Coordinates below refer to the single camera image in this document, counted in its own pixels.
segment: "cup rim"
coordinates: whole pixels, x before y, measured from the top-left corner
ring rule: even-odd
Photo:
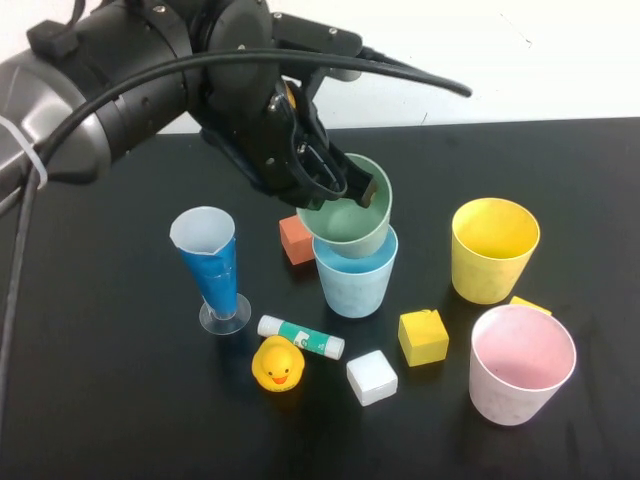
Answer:
[[[500,377],[495,375],[491,370],[489,370],[487,368],[487,366],[484,364],[484,362],[480,358],[480,355],[478,355],[478,351],[476,350],[476,336],[477,336],[477,330],[476,329],[477,329],[478,325],[480,324],[480,322],[482,320],[486,321],[485,317],[487,317],[489,313],[493,312],[494,310],[504,309],[504,308],[513,308],[514,310],[522,310],[522,309],[533,310],[536,313],[539,313],[540,315],[546,315],[547,317],[549,317],[551,319],[552,322],[555,322],[555,324],[560,327],[562,332],[569,339],[569,344],[571,345],[571,349],[573,351],[573,363],[571,365],[571,368],[569,369],[569,372],[567,373],[567,375],[565,375],[562,378],[562,380],[560,380],[559,382],[551,385],[550,387],[545,387],[545,388],[524,388],[524,387],[518,387],[517,385],[513,385],[513,384],[511,384],[509,382],[506,382],[506,381],[502,380]],[[519,392],[528,392],[528,393],[542,393],[542,392],[548,392],[548,391],[556,390],[556,389],[560,388],[564,383],[566,383],[567,380],[569,380],[569,378],[571,378],[571,375],[573,375],[573,372],[576,369],[576,364],[578,363],[578,352],[576,350],[576,344],[573,341],[573,337],[571,337],[571,334],[569,333],[569,330],[567,330],[566,327],[564,325],[562,325],[562,323],[560,323],[560,321],[557,318],[553,317],[552,315],[548,315],[548,314],[546,314],[544,312],[541,312],[537,308],[530,307],[528,305],[511,305],[511,304],[509,304],[509,305],[499,305],[497,307],[490,308],[489,310],[484,312],[482,315],[480,315],[478,320],[476,320],[476,322],[474,323],[473,329],[471,330],[471,352],[475,356],[476,360],[478,360],[478,363],[480,364],[482,369],[485,372],[487,372],[492,378],[494,378],[495,380],[500,382],[502,385],[504,385],[506,387],[509,387],[509,388],[511,388],[513,390],[517,390]]]
[[[381,227],[384,226],[385,223],[388,223],[388,221],[389,221],[388,219],[391,216],[391,207],[393,206],[393,187],[391,185],[391,180],[389,179],[389,176],[387,175],[387,172],[385,172],[384,169],[380,165],[378,165],[376,162],[371,160],[369,157],[366,157],[364,155],[360,155],[359,153],[345,153],[345,155],[351,156],[351,157],[362,158],[362,159],[366,160],[367,162],[371,163],[373,166],[375,166],[380,171],[380,173],[382,173],[383,178],[385,179],[385,181],[387,182],[387,185],[389,186],[389,205],[387,205],[387,210],[386,210],[386,212],[384,214],[384,217],[382,217],[382,220],[380,221],[380,223],[378,224],[378,226],[376,228],[371,230],[364,237],[360,237],[360,238],[357,238],[355,240],[348,240],[346,242],[336,242],[334,240],[329,240],[327,238],[321,237],[320,235],[316,234],[315,232],[313,232],[311,230],[311,228],[309,228],[309,225],[307,225],[307,222],[305,221],[303,216],[300,215],[300,213],[299,213],[300,210],[304,210],[304,209],[302,209],[302,208],[297,208],[296,209],[296,214],[298,215],[298,218],[300,219],[300,221],[304,225],[304,228],[306,228],[307,231],[311,235],[313,235],[315,238],[317,238],[319,240],[322,240],[325,243],[329,243],[331,245],[337,245],[337,246],[340,246],[340,247],[349,246],[349,245],[355,245],[357,243],[360,243],[360,242],[363,242],[363,241],[367,240],[369,237],[374,235],[378,230],[380,230]]]
[[[520,255],[517,255],[515,257],[495,258],[495,257],[487,257],[486,255],[482,255],[481,253],[475,252],[474,250],[472,250],[469,247],[467,247],[467,245],[462,240],[460,240],[460,238],[458,237],[458,234],[456,233],[455,228],[453,228],[453,222],[454,222],[454,220],[456,218],[456,215],[458,214],[458,212],[460,210],[462,210],[464,207],[466,207],[470,203],[477,202],[479,200],[498,200],[500,202],[510,203],[510,204],[515,205],[516,207],[519,207],[522,210],[524,210],[524,212],[527,213],[529,215],[529,217],[531,217],[531,219],[533,220],[533,223],[536,226],[536,241],[533,243],[531,248],[529,248],[529,250],[527,250],[526,252],[524,252],[524,253],[522,253]],[[527,208],[523,207],[519,203],[516,203],[516,202],[514,202],[512,200],[507,200],[506,198],[499,198],[499,197],[474,198],[473,200],[469,200],[468,202],[465,202],[463,205],[460,205],[460,207],[458,207],[456,212],[453,214],[453,218],[451,219],[451,232],[452,232],[454,238],[456,239],[456,241],[458,242],[458,244],[461,245],[462,248],[464,248],[467,252],[469,252],[469,253],[477,256],[477,257],[485,258],[487,260],[493,260],[493,261],[496,261],[496,262],[510,262],[512,260],[517,260],[518,258],[523,258],[523,257],[526,257],[528,255],[531,255],[531,253],[536,249],[536,247],[540,243],[540,224],[538,223],[538,219],[535,217],[535,215],[533,215],[533,213],[531,213]]]
[[[326,264],[325,262],[323,262],[320,258],[318,258],[318,255],[317,255],[317,253],[316,253],[316,241],[324,242],[324,240],[319,239],[319,238],[314,238],[314,239],[313,239],[313,242],[311,242],[311,247],[313,248],[313,256],[315,257],[316,262],[320,262],[320,263],[322,264],[322,266],[323,266],[323,267],[325,267],[327,270],[331,270],[332,272],[338,273],[338,274],[340,274],[340,275],[349,275],[349,276],[351,276],[351,277],[357,277],[357,276],[360,276],[360,275],[370,275],[370,274],[372,274],[372,273],[374,273],[374,272],[378,272],[378,271],[382,270],[383,268],[386,268],[386,267],[389,265],[389,263],[393,262],[393,261],[396,259],[396,256],[397,256],[397,254],[398,254],[398,246],[399,246],[399,245],[398,245],[398,235],[396,234],[396,231],[393,229],[393,227],[392,227],[391,225],[389,225],[389,232],[391,232],[391,233],[393,234],[393,238],[394,238],[394,239],[395,239],[395,241],[396,241],[396,247],[395,247],[395,249],[393,250],[393,255],[391,255],[391,257],[389,258],[389,260],[387,260],[386,262],[384,262],[384,264],[383,264],[383,265],[379,266],[378,268],[376,268],[376,269],[374,269],[374,270],[369,270],[368,272],[361,272],[361,273],[347,273],[347,272],[341,272],[340,270],[336,270],[335,268],[332,268],[332,267],[330,267],[329,265],[327,265],[327,264]],[[336,255],[338,255],[338,256],[342,256],[342,255],[340,255],[339,253],[337,253],[337,252],[335,252],[335,251],[334,251],[333,253],[335,253],[335,254],[336,254]]]
[[[195,251],[195,250],[189,250],[186,248],[183,248],[179,245],[176,244],[176,229],[178,228],[178,222],[183,221],[184,220],[184,216],[188,215],[188,214],[193,214],[195,212],[198,211],[213,211],[216,213],[221,213],[224,217],[225,220],[229,220],[231,223],[231,234],[229,235],[229,238],[227,239],[227,241],[224,243],[224,245],[218,247],[214,252],[201,252],[201,251]],[[211,207],[208,205],[202,205],[199,207],[193,207],[190,208],[188,210],[185,210],[184,212],[182,212],[180,215],[178,215],[175,220],[173,222],[171,222],[171,227],[169,228],[169,238],[171,239],[171,241],[173,242],[173,244],[176,246],[176,248],[182,250],[183,252],[186,253],[190,253],[192,255],[210,255],[210,256],[215,256],[218,253],[220,253],[220,251],[222,249],[224,249],[227,245],[229,245],[229,243],[233,240],[234,236],[236,234],[236,222],[233,220],[233,217],[229,214],[229,212],[222,210],[221,208],[218,207]]]

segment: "green label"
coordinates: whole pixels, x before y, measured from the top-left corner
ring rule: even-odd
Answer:
[[[324,349],[329,341],[329,335],[326,333],[316,332],[315,330],[287,322],[280,326],[278,335],[290,340],[296,347],[304,348],[320,355],[324,355]]]

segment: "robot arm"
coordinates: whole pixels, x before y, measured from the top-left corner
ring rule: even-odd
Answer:
[[[82,21],[45,21],[28,38],[30,50],[0,64],[0,115],[36,145],[108,88],[193,54],[271,48],[401,65],[364,47],[356,34],[271,14],[263,0],[107,0]],[[463,85],[424,75],[431,79],[424,83],[471,94]],[[154,79],[90,115],[55,152],[48,170],[52,179],[91,182],[188,111],[205,141],[222,149],[260,191],[303,208],[342,197],[366,207],[376,189],[371,176],[331,143],[313,104],[326,77],[351,81],[358,73],[263,62]],[[0,145],[2,212],[17,199],[29,164],[2,128]]]

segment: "glue stick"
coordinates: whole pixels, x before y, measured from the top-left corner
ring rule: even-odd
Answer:
[[[334,360],[340,360],[344,350],[344,340],[310,328],[294,325],[269,315],[263,315],[258,323],[258,335],[271,337],[280,335],[291,341],[296,347],[309,352],[319,353]]]

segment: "white block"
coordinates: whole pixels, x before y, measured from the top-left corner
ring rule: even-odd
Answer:
[[[347,378],[363,407],[398,390],[398,376],[380,350],[347,363]]]

